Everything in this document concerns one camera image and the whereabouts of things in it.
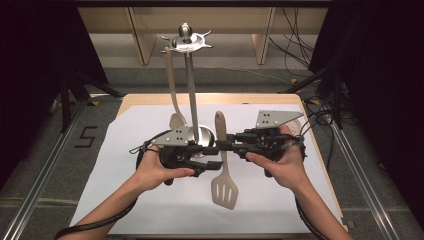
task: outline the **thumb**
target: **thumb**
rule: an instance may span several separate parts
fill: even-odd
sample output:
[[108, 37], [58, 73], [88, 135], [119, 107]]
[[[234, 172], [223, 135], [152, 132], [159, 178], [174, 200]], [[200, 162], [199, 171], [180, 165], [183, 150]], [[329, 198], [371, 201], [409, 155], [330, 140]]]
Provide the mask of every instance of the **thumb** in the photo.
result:
[[268, 158], [266, 158], [262, 155], [256, 154], [256, 153], [248, 152], [248, 153], [246, 153], [246, 158], [249, 159], [254, 164], [256, 164], [260, 167], [263, 167], [268, 171], [270, 171], [270, 169], [274, 165], [273, 161], [269, 160]]
[[188, 177], [194, 174], [194, 170], [190, 168], [175, 168], [166, 170], [166, 179]]

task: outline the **metal spatula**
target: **metal spatula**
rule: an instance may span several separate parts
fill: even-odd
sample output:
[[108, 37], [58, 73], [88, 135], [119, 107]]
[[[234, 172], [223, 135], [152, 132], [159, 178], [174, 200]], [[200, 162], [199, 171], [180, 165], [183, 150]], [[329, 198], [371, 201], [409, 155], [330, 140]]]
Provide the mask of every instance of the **metal spatula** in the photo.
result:
[[180, 109], [178, 108], [177, 94], [175, 90], [174, 64], [172, 63], [172, 55], [168, 47], [165, 47], [165, 65], [166, 75], [168, 77], [169, 91], [171, 93], [172, 104], [174, 105], [175, 109], [175, 113], [171, 116], [169, 127], [174, 130], [183, 125], [186, 125], [187, 121], [185, 120]]
[[[224, 114], [221, 111], [215, 114], [215, 128], [218, 141], [226, 141], [227, 127]], [[211, 182], [212, 201], [219, 206], [233, 210], [237, 202], [238, 188], [231, 179], [228, 170], [226, 151], [221, 151], [221, 158], [223, 162], [222, 173], [218, 177], [212, 179]]]

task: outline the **hand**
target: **hand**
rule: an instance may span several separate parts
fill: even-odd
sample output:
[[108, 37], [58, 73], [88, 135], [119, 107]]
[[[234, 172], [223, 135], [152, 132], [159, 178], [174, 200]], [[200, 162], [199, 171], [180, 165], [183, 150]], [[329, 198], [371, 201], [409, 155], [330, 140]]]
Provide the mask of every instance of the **hand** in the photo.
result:
[[194, 170], [189, 168], [167, 169], [163, 167], [159, 160], [159, 153], [154, 152], [159, 151], [159, 147], [151, 146], [149, 149], [153, 151], [146, 151], [144, 153], [137, 171], [131, 177], [137, 184], [140, 194], [144, 191], [155, 189], [165, 180], [187, 177], [194, 174]]
[[[291, 134], [291, 131], [287, 125], [281, 125], [280, 133]], [[273, 162], [262, 155], [250, 152], [246, 154], [246, 157], [254, 164], [268, 170], [277, 183], [283, 187], [295, 190], [305, 181], [309, 181], [298, 146], [286, 149], [283, 157], [278, 162]]]

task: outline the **person's left hand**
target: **person's left hand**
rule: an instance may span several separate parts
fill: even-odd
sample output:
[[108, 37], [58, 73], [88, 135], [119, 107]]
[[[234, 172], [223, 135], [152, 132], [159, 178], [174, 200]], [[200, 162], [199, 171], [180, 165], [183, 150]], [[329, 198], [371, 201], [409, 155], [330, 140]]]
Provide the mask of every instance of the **person's left hand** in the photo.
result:
[[137, 171], [131, 177], [137, 184], [140, 194], [144, 191], [155, 189], [165, 180], [187, 177], [194, 174], [194, 170], [189, 168], [165, 168], [160, 163], [159, 153], [155, 152], [159, 151], [159, 147], [153, 145], [149, 149], [154, 151], [146, 151], [144, 153]]

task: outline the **person's right hand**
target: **person's right hand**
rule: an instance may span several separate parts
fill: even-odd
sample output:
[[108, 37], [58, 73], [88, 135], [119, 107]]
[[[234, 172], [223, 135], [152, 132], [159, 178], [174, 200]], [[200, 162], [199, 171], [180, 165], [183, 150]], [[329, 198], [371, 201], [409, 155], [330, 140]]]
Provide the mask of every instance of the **person's right hand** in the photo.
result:
[[[291, 134], [291, 131], [287, 125], [281, 125], [280, 133]], [[292, 191], [299, 188], [305, 181], [309, 181], [298, 146], [287, 148], [283, 157], [278, 162], [271, 161], [262, 155], [251, 152], [246, 154], [246, 158], [268, 170], [278, 184]]]

